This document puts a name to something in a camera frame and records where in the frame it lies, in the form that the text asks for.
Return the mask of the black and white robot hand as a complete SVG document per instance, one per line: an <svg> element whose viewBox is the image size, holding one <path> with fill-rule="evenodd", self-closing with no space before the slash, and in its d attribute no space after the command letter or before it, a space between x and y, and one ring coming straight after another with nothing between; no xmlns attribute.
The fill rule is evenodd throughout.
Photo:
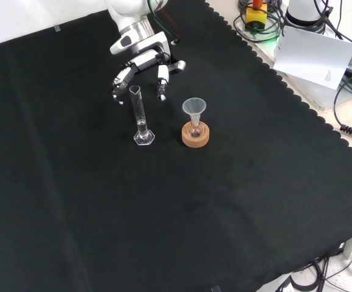
<svg viewBox="0 0 352 292"><path fill-rule="evenodd" d="M130 50L133 57L123 65L123 69L112 81L113 99L120 100L120 96L126 91L135 75L157 66L157 98L164 101L170 75L177 74L186 67L185 61L177 60L171 56L165 33L159 32L143 39L136 30L129 30L123 33L119 40L110 47L110 52L113 55L126 50Z"/></svg>

